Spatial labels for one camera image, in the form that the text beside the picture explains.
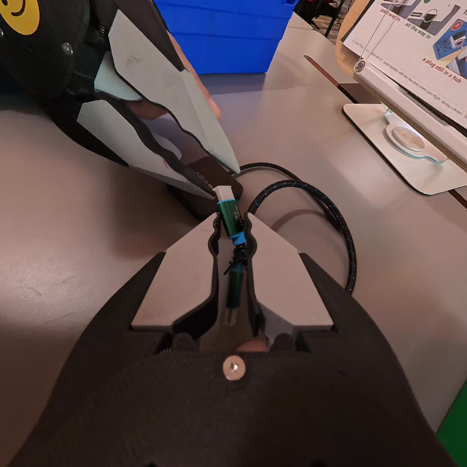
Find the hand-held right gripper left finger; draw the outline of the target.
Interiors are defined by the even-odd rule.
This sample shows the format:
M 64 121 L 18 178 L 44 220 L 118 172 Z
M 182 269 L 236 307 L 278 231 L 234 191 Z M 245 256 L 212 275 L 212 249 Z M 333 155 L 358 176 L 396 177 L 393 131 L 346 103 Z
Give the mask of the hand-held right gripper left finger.
M 220 215 L 214 213 L 156 256 L 160 264 L 132 329 L 200 338 L 218 317 Z

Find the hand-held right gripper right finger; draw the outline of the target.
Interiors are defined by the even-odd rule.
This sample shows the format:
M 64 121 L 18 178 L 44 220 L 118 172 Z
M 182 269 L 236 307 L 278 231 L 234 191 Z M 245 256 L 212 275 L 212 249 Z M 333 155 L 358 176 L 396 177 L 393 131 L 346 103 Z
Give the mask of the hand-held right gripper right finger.
M 244 219 L 248 318 L 254 336 L 329 331 L 333 320 L 300 252 L 253 214 Z

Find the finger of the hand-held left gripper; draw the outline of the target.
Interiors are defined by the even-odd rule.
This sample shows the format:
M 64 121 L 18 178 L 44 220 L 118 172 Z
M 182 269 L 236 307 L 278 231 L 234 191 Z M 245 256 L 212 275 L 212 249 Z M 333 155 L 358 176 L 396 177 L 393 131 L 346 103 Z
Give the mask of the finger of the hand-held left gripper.
M 114 100 L 85 102 L 78 123 L 129 167 L 185 192 L 214 200 L 213 190 L 180 162 L 180 151 L 174 144 L 166 138 L 156 139 L 144 123 L 118 105 Z
M 108 43 L 94 88 L 122 101 L 145 102 L 224 167 L 240 171 L 233 148 L 195 78 L 180 60 L 157 8 L 108 8 Z

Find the blue plastic bin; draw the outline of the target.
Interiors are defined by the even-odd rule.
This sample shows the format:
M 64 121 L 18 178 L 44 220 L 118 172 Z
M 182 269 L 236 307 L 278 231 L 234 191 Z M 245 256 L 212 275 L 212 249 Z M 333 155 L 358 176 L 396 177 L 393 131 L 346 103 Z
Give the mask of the blue plastic bin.
M 266 73 L 296 0 L 156 0 L 188 61 L 201 74 Z

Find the black usb hub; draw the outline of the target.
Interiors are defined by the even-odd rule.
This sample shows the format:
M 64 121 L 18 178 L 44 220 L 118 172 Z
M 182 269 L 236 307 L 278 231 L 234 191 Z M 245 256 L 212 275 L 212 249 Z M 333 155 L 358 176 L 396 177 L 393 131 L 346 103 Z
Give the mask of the black usb hub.
M 230 185 L 233 189 L 234 198 L 239 201 L 243 194 L 243 186 L 236 180 L 239 174 L 227 171 L 218 162 L 203 157 L 188 164 L 195 174 L 200 178 L 203 185 L 212 189 L 218 185 Z M 300 182 L 301 180 L 289 170 L 268 162 L 254 162 L 240 167 L 243 174 L 253 170 L 272 170 L 286 176 L 286 179 Z M 204 221 L 218 209 L 217 201 L 207 200 L 186 191 L 167 185 L 168 192 L 199 222 Z

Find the person's left hand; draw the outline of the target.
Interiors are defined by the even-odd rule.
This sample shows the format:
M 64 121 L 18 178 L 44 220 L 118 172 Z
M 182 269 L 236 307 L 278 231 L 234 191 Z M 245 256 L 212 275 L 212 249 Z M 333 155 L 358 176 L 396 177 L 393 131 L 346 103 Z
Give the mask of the person's left hand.
M 191 73 L 191 75 L 195 78 L 198 86 L 200 87 L 205 99 L 207 100 L 207 102 L 209 103 L 214 115 L 216 116 L 216 118 L 219 120 L 221 118 L 221 111 L 219 109 L 219 107 L 217 106 L 217 104 L 213 101 L 210 93 L 208 92 L 208 90 L 206 89 L 206 87 L 203 85 L 203 83 L 201 82 L 201 79 L 199 78 L 198 74 L 196 73 L 195 69 L 193 68 L 193 66 L 191 65 L 191 63 L 188 61 L 187 57 L 185 56 L 185 54 L 183 53 L 180 45 L 178 44 L 178 42 L 176 41 L 176 39 L 170 34 L 170 32 L 168 32 L 168 35 L 169 35 L 169 38 L 180 58 L 180 60 L 182 61 L 184 67 L 188 70 L 189 73 Z

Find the white tablet stand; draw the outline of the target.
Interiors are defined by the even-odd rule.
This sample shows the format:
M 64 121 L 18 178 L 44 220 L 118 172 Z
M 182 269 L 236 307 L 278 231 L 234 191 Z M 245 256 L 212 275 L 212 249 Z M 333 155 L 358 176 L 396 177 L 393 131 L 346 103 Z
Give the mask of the white tablet stand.
M 424 195 L 466 191 L 466 137 L 368 59 L 353 76 L 379 103 L 346 104 L 344 114 L 401 178 Z

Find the dark desk grommet panel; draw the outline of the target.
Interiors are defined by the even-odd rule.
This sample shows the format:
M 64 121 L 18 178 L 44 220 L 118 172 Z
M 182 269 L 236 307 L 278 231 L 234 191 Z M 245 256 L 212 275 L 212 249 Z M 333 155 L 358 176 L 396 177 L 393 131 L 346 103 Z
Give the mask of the dark desk grommet panel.
M 323 67 L 321 67 L 315 60 L 308 55 L 304 58 L 315 67 L 318 72 L 323 75 L 329 82 L 332 83 L 338 90 L 340 90 L 347 98 L 354 104 L 379 104 L 380 102 L 365 88 L 358 83 L 338 83 Z

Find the green plastic bin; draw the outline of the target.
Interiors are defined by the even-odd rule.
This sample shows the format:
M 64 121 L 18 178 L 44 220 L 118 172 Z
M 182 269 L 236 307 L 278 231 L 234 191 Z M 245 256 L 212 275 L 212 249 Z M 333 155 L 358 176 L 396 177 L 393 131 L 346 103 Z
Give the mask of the green plastic bin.
M 467 466 L 467 383 L 465 382 L 441 423 L 437 436 L 460 467 Z

